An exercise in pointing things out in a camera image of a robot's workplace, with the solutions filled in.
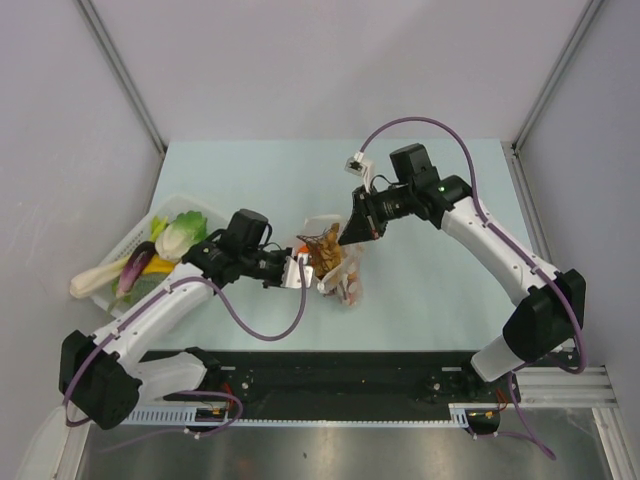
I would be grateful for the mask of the polka dot zip bag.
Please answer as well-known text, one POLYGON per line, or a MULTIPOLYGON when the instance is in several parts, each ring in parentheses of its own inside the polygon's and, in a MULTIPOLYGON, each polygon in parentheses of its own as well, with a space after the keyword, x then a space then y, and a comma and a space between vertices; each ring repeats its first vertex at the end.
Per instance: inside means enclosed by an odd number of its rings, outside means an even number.
POLYGON ((309 255, 318 292, 334 297, 343 306, 354 307, 362 297, 360 264, 364 246, 338 243, 345 226, 345 218, 336 214, 307 218, 296 235, 296 249, 309 255))

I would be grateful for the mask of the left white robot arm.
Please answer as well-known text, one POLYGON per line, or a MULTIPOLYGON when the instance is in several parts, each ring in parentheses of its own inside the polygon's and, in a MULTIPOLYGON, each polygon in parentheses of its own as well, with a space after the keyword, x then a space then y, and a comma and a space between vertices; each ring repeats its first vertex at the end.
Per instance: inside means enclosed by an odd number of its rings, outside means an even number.
POLYGON ((264 287, 305 293, 313 269, 306 254, 287 247, 266 250, 271 226, 263 215, 241 209, 228 226, 190 247, 173 272, 136 306, 91 335, 72 332, 62 343, 59 389, 103 430, 120 425, 145 400, 168 395, 235 399, 223 387, 221 363, 191 347, 147 361, 152 344, 191 310, 212 297, 229 307, 225 286, 242 277, 264 287))

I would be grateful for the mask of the brown longan bunch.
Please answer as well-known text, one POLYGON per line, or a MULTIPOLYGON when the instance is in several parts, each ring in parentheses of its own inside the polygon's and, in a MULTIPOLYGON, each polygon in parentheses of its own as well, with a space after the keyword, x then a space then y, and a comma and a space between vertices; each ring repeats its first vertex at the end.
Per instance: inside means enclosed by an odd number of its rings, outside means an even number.
POLYGON ((296 236, 298 240, 309 247, 311 265, 319 280, 337 268, 343 260, 342 248, 338 244, 339 228, 340 224, 334 222, 320 235, 296 236))

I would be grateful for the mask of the red watermelon slice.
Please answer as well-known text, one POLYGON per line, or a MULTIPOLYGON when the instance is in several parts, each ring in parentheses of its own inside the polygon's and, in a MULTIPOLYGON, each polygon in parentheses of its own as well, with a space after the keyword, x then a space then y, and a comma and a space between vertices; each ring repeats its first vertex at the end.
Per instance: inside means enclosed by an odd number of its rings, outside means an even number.
POLYGON ((354 306, 362 295, 358 270, 332 272, 324 280, 324 295, 336 297, 345 306, 354 306))

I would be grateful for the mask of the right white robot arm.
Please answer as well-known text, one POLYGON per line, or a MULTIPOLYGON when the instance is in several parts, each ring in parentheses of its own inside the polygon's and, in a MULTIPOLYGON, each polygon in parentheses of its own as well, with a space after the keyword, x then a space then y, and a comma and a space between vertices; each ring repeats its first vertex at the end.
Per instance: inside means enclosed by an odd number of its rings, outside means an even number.
POLYGON ((361 178, 341 245, 378 240, 388 223, 409 215, 431 223, 464 246, 502 286, 515 307, 501 334, 475 353, 461 376, 463 393, 484 401, 497 379, 532 364, 568 340, 579 344, 586 281, 576 270, 561 272, 504 232, 462 178, 443 178, 426 148, 412 144, 391 153, 396 181, 374 187, 373 164, 357 152, 345 165, 361 178))

